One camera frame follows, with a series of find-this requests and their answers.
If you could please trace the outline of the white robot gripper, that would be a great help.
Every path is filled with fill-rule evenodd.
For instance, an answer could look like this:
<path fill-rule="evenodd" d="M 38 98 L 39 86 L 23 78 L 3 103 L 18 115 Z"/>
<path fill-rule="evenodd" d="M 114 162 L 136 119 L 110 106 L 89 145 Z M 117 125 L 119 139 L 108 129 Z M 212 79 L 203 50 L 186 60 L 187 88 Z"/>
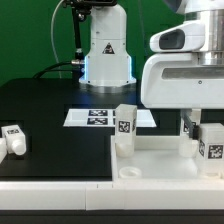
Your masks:
<path fill-rule="evenodd" d="M 181 131 L 199 139 L 200 109 L 224 109 L 224 67 L 200 66 L 196 53 L 151 56 L 143 68 L 141 102 L 181 111 Z"/>

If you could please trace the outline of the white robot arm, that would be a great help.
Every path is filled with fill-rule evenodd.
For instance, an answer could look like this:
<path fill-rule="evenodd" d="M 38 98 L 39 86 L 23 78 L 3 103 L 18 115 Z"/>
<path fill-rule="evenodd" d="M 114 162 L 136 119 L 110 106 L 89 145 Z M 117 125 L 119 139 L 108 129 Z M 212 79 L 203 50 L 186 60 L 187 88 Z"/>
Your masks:
<path fill-rule="evenodd" d="M 185 130 L 199 135 L 200 112 L 224 108 L 224 0 L 163 0 L 184 21 L 153 34 L 144 64 L 141 102 L 150 109 L 179 109 Z M 91 10 L 91 48 L 80 82 L 101 92 L 132 85 L 121 6 Z"/>

